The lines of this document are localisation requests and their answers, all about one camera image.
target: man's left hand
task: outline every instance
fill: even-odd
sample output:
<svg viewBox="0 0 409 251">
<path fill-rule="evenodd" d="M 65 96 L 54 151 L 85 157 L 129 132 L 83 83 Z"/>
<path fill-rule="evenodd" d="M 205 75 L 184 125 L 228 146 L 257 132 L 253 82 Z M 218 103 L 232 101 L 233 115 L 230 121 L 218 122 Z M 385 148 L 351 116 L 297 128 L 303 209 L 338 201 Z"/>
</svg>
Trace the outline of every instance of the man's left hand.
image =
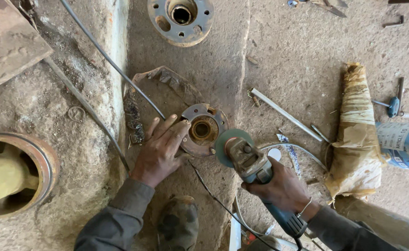
<svg viewBox="0 0 409 251">
<path fill-rule="evenodd" d="M 152 188 L 176 171 L 184 157 L 175 157 L 186 136 L 190 122 L 183 120 L 174 125 L 177 115 L 170 115 L 159 123 L 156 117 L 146 131 L 146 144 L 142 147 L 130 177 Z"/>
</svg>

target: grinding disc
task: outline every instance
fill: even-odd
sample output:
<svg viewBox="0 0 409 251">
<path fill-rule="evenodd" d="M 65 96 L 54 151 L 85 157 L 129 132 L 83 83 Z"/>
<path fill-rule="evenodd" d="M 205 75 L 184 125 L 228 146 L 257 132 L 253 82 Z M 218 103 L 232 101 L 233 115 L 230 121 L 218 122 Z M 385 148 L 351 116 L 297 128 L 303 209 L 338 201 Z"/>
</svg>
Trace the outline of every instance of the grinding disc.
<svg viewBox="0 0 409 251">
<path fill-rule="evenodd" d="M 224 153 L 224 145 L 230 138 L 244 138 L 251 145 L 254 145 L 254 141 L 247 132 L 240 129 L 226 130 L 217 138 L 215 142 L 215 155 L 218 157 L 220 163 L 227 167 L 234 168 L 234 164 L 232 163 L 231 159 Z"/>
</svg>

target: concrete floor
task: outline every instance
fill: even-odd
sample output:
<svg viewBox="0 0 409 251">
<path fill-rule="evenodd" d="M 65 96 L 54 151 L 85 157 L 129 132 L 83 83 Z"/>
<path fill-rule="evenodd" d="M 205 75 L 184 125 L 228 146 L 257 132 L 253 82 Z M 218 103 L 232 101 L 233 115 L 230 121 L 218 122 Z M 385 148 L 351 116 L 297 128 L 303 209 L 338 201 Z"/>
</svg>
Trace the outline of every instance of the concrete floor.
<svg viewBox="0 0 409 251">
<path fill-rule="evenodd" d="M 58 1 L 34 0 L 39 25 L 55 49 L 53 58 L 66 71 L 106 121 L 124 147 L 121 80 L 71 21 Z M 289 9 L 285 0 L 214 1 L 213 28 L 207 38 L 191 48 L 166 43 L 146 17 L 144 1 L 77 0 L 73 9 L 103 47 L 129 76 L 166 65 L 189 79 L 213 107 L 224 110 L 233 127 L 251 133 L 258 145 L 276 142 L 278 128 L 320 159 L 326 148 L 265 104 L 252 107 L 246 96 L 255 87 L 291 115 L 313 123 L 331 140 L 336 139 L 342 99 L 344 63 L 361 62 L 367 68 L 373 98 L 388 101 L 396 95 L 397 78 L 405 77 L 403 110 L 409 112 L 409 4 L 388 6 L 384 1 L 347 0 L 348 18 L 341 19 L 312 4 Z M 383 29 L 398 20 L 404 26 Z M 245 55 L 259 65 L 246 61 Z M 162 86 L 141 85 L 166 114 L 184 110 L 184 105 Z M 52 199 L 40 207 L 9 219 L 0 219 L 0 250 L 72 250 L 77 233 L 86 221 L 114 196 L 123 180 L 123 168 L 108 139 L 88 117 L 76 124 L 66 115 L 77 101 L 39 63 L 0 86 L 0 131 L 34 134 L 52 145 L 62 162 L 62 173 Z M 137 96 L 142 121 L 156 114 Z M 388 119 L 383 107 L 375 106 L 377 121 Z M 134 162 L 138 147 L 127 152 Z M 284 163 L 290 164 L 282 151 Z M 302 181 L 323 182 L 322 170 L 298 152 Z M 212 191 L 230 205 L 236 192 L 246 222 L 258 231 L 273 223 L 258 198 L 239 189 L 240 180 L 214 159 L 195 160 Z M 320 203 L 329 199 L 323 183 L 309 188 Z M 172 195 L 188 194 L 199 205 L 200 234 L 196 250 L 215 250 L 228 222 L 228 214 L 214 202 L 184 166 L 160 184 L 145 214 L 145 225 L 135 249 L 153 249 L 155 225 L 162 204 Z M 369 201 L 409 217 L 409 171 L 385 168 L 382 186 Z M 272 232 L 286 238 L 279 226 Z M 317 250 L 313 244 L 305 245 Z"/>
</svg>

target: foot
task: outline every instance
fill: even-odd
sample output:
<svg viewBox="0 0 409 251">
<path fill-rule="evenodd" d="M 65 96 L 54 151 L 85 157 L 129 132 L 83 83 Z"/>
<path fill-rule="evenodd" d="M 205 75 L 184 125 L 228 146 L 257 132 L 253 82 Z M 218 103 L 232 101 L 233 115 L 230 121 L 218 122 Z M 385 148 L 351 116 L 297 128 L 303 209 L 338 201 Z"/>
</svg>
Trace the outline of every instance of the foot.
<svg viewBox="0 0 409 251">
<path fill-rule="evenodd" d="M 194 198 L 171 199 L 158 222 L 159 251 L 192 251 L 198 236 L 198 208 Z"/>
<path fill-rule="evenodd" d="M 279 241 L 270 235 L 265 235 L 260 237 L 266 243 L 270 244 L 272 247 L 276 248 L 277 250 L 282 250 L 280 247 Z M 270 247 L 265 245 L 261 240 L 255 239 L 247 248 L 246 251 L 273 251 Z"/>
</svg>

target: gray sleeve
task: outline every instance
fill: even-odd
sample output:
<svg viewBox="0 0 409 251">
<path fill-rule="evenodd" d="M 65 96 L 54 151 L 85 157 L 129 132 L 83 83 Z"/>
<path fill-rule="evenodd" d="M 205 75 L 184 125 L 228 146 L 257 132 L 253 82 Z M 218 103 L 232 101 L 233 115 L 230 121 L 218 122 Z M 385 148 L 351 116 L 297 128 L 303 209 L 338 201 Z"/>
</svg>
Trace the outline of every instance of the gray sleeve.
<svg viewBox="0 0 409 251">
<path fill-rule="evenodd" d="M 308 228 L 333 251 L 398 251 L 373 232 L 323 207 L 310 220 Z"/>
<path fill-rule="evenodd" d="M 130 250 L 142 228 L 142 216 L 155 190 L 136 180 L 125 180 L 110 205 L 96 214 L 80 231 L 75 251 Z"/>
</svg>

